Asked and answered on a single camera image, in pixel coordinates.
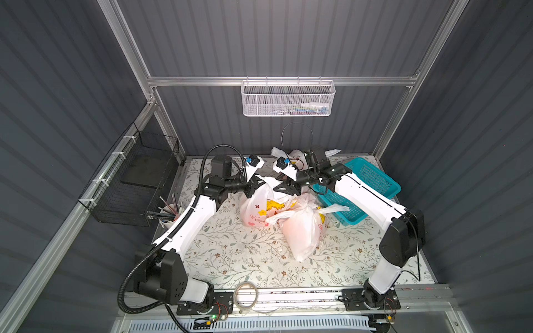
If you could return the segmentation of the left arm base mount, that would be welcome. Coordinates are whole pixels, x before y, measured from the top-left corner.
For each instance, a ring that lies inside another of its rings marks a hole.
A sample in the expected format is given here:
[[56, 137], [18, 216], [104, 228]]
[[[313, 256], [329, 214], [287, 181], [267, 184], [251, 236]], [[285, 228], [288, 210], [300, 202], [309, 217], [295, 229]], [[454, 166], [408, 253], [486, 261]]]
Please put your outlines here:
[[233, 313], [235, 304], [233, 292], [214, 291], [201, 303], [184, 302], [178, 304], [176, 314], [179, 316], [228, 315]]

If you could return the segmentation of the white plastic bag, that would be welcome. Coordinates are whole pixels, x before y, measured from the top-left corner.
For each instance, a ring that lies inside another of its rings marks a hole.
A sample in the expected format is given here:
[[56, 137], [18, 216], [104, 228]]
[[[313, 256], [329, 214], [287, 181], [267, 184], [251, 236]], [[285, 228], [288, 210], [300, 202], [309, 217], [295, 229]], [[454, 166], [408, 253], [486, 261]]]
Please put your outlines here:
[[282, 183], [274, 177], [258, 176], [264, 183], [255, 190], [251, 198], [243, 196], [240, 201], [242, 223], [251, 228], [272, 226], [271, 218], [296, 205], [297, 195], [283, 194], [273, 189]]

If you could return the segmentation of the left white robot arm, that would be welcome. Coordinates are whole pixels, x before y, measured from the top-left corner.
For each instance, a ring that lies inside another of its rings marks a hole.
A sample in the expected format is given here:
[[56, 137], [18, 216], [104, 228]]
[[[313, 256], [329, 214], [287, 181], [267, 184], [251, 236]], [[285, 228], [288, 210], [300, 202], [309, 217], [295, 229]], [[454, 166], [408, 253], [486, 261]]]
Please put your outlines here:
[[251, 197], [265, 182], [256, 172], [265, 161], [250, 155], [237, 174], [232, 174], [234, 160], [227, 155], [216, 155], [211, 160], [211, 172], [200, 175], [194, 198], [174, 224], [153, 243], [146, 255], [138, 255], [129, 279], [136, 294], [155, 301], [150, 308], [160, 305], [192, 303], [210, 309], [214, 302], [214, 287], [190, 277], [184, 260], [192, 242], [228, 198], [242, 192]]

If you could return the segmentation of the teal plastic basket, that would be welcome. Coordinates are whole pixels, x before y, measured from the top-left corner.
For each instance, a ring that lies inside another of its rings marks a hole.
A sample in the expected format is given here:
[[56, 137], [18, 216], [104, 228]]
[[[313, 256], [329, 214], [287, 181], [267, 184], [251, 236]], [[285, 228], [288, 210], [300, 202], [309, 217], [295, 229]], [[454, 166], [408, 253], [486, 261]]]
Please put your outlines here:
[[[401, 186], [395, 180], [364, 158], [355, 158], [348, 162], [342, 162], [342, 164], [348, 167], [360, 180], [388, 199], [393, 199], [401, 192]], [[349, 208], [349, 211], [334, 213], [334, 216], [345, 226], [357, 225], [368, 217], [363, 210], [347, 198], [327, 190], [324, 186], [315, 184], [313, 190], [318, 193], [318, 200], [322, 207], [338, 204]]]

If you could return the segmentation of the clear plastic bag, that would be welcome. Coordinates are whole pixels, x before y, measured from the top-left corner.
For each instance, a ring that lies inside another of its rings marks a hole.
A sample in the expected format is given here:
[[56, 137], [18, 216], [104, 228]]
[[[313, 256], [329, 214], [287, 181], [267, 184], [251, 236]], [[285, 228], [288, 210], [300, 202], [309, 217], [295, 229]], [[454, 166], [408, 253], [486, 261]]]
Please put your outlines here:
[[322, 207], [312, 194], [297, 197], [295, 205], [265, 220], [268, 224], [280, 224], [282, 233], [297, 262], [303, 262], [316, 250], [325, 229], [328, 214], [349, 211], [345, 205]]

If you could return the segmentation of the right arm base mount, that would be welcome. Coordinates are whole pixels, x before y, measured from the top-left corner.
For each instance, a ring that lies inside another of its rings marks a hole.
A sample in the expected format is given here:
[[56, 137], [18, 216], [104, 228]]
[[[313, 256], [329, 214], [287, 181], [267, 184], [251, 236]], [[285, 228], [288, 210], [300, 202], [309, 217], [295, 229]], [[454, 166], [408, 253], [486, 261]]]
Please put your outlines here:
[[401, 309], [399, 297], [394, 289], [389, 289], [386, 294], [376, 294], [365, 288], [343, 289], [337, 300], [344, 304], [347, 311], [391, 310], [395, 313]]

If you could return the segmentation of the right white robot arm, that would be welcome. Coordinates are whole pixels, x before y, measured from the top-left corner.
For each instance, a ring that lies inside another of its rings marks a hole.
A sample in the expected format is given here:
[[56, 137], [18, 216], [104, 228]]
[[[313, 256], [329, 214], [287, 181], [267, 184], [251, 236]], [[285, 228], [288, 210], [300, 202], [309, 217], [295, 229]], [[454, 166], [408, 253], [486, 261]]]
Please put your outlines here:
[[419, 257], [426, 242], [423, 214], [381, 194], [373, 181], [389, 178], [372, 165], [366, 173], [355, 166], [355, 162], [334, 165], [320, 146], [303, 155], [308, 164], [304, 170], [299, 170], [287, 158], [279, 158], [273, 164], [275, 172], [287, 176], [287, 180], [275, 188], [277, 192], [301, 194], [303, 187], [318, 184], [326, 192], [337, 194], [355, 205], [384, 231], [378, 247], [382, 259], [365, 281], [359, 296], [369, 307], [376, 308], [379, 301], [387, 300], [409, 259]]

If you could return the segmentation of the cartoon printed plastic bag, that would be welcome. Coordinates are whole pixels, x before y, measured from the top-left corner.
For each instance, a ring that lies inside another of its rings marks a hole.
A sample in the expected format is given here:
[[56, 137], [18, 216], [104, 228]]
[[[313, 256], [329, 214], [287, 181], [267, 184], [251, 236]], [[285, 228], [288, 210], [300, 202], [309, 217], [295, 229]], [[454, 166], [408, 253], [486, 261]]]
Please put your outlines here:
[[275, 158], [275, 162], [272, 164], [272, 169], [276, 173], [282, 172], [282, 167], [278, 166], [278, 160], [281, 159], [283, 161], [288, 160], [298, 171], [308, 169], [323, 171], [335, 165], [329, 158], [339, 152], [339, 149], [325, 150], [319, 145], [313, 146], [306, 151], [293, 150], [291, 153], [286, 153], [277, 147], [273, 147], [271, 155]]

